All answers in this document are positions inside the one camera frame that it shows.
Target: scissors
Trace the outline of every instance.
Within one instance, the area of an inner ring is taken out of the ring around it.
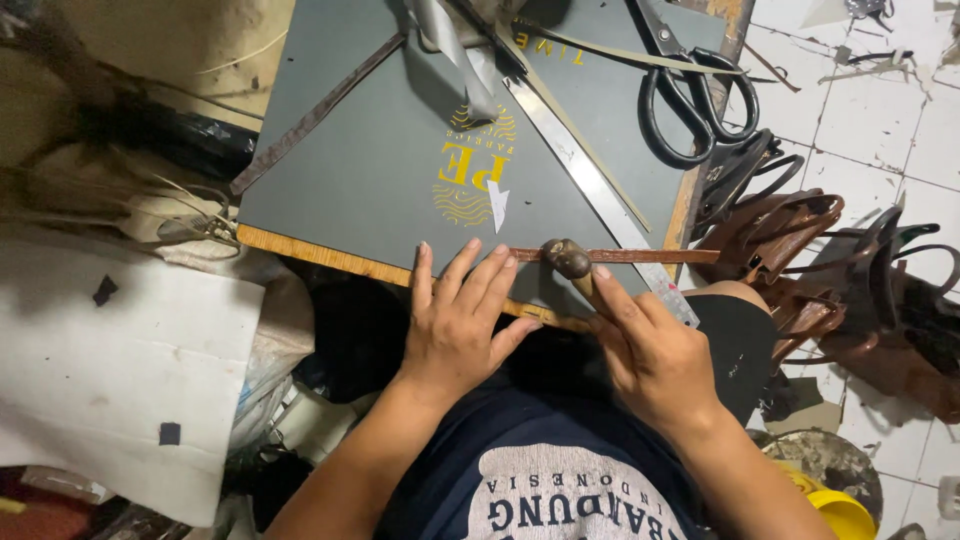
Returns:
[[[670,27],[660,20],[647,0],[627,0],[627,5],[631,8],[636,28],[647,43],[649,54],[718,69],[740,71],[740,68],[730,59],[713,51],[697,47],[687,52],[674,37]],[[728,132],[720,123],[713,101],[710,99],[706,74],[692,71],[684,73],[684,78],[690,87],[690,95],[693,97],[692,103],[681,92],[673,73],[668,68],[654,65],[643,76],[637,104],[640,130],[650,149],[661,161],[674,168],[692,169],[710,157],[717,142],[735,144],[754,134],[760,107],[754,85],[746,74],[728,75],[728,77],[740,89],[743,100],[747,104],[747,121],[743,130],[737,133]],[[654,96],[657,90],[660,91],[667,105],[680,116],[686,127],[693,133],[693,140],[699,149],[695,150],[693,155],[688,156],[677,152],[663,138],[660,127],[657,125],[657,118],[654,116]]]

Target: forearm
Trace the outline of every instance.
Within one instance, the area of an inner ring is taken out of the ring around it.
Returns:
[[[668,437],[708,508],[744,540],[836,540],[789,477],[729,412],[701,430]]]
[[[370,538],[387,501],[446,409],[392,382],[366,418],[283,506],[265,540]]]

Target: navy t-shirt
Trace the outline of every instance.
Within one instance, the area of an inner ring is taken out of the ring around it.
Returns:
[[[403,477],[375,537],[694,540],[699,508],[669,445],[629,413],[475,391]]]

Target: hand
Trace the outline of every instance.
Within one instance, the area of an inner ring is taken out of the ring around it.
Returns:
[[[413,312],[407,349],[394,381],[412,384],[428,405],[450,408],[487,379],[528,333],[533,319],[516,319],[493,336],[493,325],[516,278],[516,258],[500,244],[470,273],[480,252],[473,238],[446,267],[432,291],[433,252],[426,242],[413,273]]]
[[[623,402],[673,442],[714,425],[726,409],[713,386],[707,337],[678,321],[654,293],[631,298],[603,266],[594,267],[593,281],[613,320],[596,315],[590,327]]]

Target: gray cutting board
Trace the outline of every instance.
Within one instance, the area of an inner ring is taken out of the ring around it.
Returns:
[[[654,4],[684,46],[718,50],[722,19]],[[530,0],[521,14],[572,37],[644,50],[624,0]],[[257,150],[278,140],[405,20],[396,0],[298,2]],[[643,141],[636,105],[645,71],[560,43],[547,41],[538,51],[540,42],[530,36],[525,55],[650,221],[650,245],[661,247],[683,171],[660,163]],[[473,236],[485,252],[499,242],[536,247],[551,237],[617,247],[503,85],[497,99],[502,114],[495,124],[465,129],[458,71],[423,49],[414,31],[246,192],[240,222],[405,268],[426,240],[435,276]],[[690,148],[692,135],[662,100],[656,113],[667,140]],[[472,179],[479,174],[485,185],[482,171],[498,162],[499,189],[510,195],[494,234],[489,195]],[[455,182],[458,170],[463,184]],[[646,290],[633,266],[612,270],[632,293]],[[590,312],[545,265],[521,267],[511,297],[564,315]]]

